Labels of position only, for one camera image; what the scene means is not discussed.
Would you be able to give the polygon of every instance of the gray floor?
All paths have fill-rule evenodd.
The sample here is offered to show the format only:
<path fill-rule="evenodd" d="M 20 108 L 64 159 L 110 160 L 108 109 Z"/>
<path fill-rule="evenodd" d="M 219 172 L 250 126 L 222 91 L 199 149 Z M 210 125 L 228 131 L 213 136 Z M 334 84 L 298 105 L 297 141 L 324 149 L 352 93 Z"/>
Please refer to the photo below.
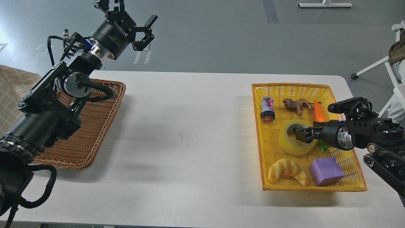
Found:
<path fill-rule="evenodd" d="M 87 36 L 103 20 L 92 2 L 2 0 L 0 64 L 46 72 L 51 63 L 42 45 L 49 35 L 60 36 L 67 28 Z M 353 7 L 298 8 L 305 2 L 318 0 L 126 1 L 138 25 L 159 16 L 150 59 L 145 62 L 144 51 L 136 62 L 129 47 L 103 70 L 340 75 L 353 96 L 368 98 L 379 111 L 393 89 L 385 68 L 357 80 L 350 75 L 388 55 L 395 41 L 391 26 L 405 20 L 405 1 L 335 0 Z M 60 56 L 62 45 L 54 41 L 53 46 L 54 56 Z"/>

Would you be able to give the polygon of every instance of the tape roll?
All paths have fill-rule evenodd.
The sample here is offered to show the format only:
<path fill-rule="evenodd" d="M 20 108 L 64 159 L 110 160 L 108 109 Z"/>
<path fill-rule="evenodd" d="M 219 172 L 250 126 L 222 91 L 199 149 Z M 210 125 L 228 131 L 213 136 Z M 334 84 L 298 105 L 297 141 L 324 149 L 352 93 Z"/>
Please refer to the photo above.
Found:
<path fill-rule="evenodd" d="M 312 148 L 316 145 L 317 140 L 314 140 L 310 143 L 299 143 L 298 141 L 293 141 L 288 137 L 290 134 L 294 134 L 294 128 L 307 128 L 310 125 L 303 120 L 290 120 L 286 122 L 280 130 L 278 143 L 280 148 L 289 155 L 301 157 L 307 155 Z"/>

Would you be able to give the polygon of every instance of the soda can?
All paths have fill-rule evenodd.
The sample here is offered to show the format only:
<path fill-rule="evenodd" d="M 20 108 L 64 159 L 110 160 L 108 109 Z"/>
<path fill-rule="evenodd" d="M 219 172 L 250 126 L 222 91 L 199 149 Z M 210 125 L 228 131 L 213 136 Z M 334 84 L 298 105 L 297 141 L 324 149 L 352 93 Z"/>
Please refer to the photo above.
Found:
<path fill-rule="evenodd" d="M 263 122 L 271 122 L 274 120 L 274 100 L 271 97 L 263 97 L 260 100 L 260 118 Z"/>

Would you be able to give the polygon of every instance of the brown toy dog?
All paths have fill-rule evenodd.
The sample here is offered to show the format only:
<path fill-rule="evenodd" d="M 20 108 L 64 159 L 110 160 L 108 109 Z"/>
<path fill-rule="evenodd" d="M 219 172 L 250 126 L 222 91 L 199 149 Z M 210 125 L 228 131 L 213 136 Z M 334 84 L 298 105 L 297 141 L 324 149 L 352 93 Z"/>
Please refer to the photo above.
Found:
<path fill-rule="evenodd" d="M 302 107 L 307 107 L 309 110 L 313 110 L 313 107 L 311 104 L 307 102 L 304 98 L 301 98 L 299 100 L 293 101 L 291 99 L 285 98 L 283 100 L 284 106 L 289 109 L 290 111 L 295 111 L 298 112 L 298 115 L 302 115 L 301 108 Z"/>

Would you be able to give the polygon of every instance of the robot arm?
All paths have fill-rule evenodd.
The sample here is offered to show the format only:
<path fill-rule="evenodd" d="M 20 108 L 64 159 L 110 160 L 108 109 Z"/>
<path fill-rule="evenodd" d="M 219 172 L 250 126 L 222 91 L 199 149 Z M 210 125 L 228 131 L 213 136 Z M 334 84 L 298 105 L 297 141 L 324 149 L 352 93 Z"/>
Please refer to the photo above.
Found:
<path fill-rule="evenodd" d="M 131 43 L 136 51 L 142 51 L 154 38 L 151 30 L 157 16 L 153 15 L 144 27 L 137 27 L 124 10 L 124 1 L 115 0 L 119 6 L 109 11 L 108 0 L 96 0 L 94 6 L 106 16 L 100 26 L 89 37 L 78 33 L 63 37 L 51 36 L 64 42 L 65 52 L 44 77 L 29 91 L 19 103 L 24 116 L 0 137 L 0 216 L 8 209 L 9 227 L 19 205 L 34 208 L 43 204 L 49 197 L 56 180 L 56 169 L 52 166 L 29 165 L 33 158 L 43 151 L 43 147 L 53 146 L 56 140 L 68 139 L 80 128 L 79 114 L 87 101 L 97 102 L 110 99 L 113 91 L 90 80 L 93 70 L 101 68 L 106 57 L 116 60 Z M 135 34 L 143 32 L 140 41 Z M 70 58 L 68 63 L 63 59 Z M 104 96 L 90 97 L 92 88 L 105 93 Z M 74 97 L 65 107 L 57 99 L 57 90 Z M 35 202 L 25 200 L 21 194 L 31 181 L 35 171 L 50 170 L 51 178 L 44 195 Z"/>
<path fill-rule="evenodd" d="M 363 160 L 399 195 L 405 197 L 405 133 L 392 119 L 379 118 L 371 103 L 362 97 L 350 98 L 328 106 L 328 111 L 343 114 L 345 121 L 314 122 L 314 127 L 295 129 L 297 140 L 322 139 L 329 146 L 351 150 L 367 148 Z"/>

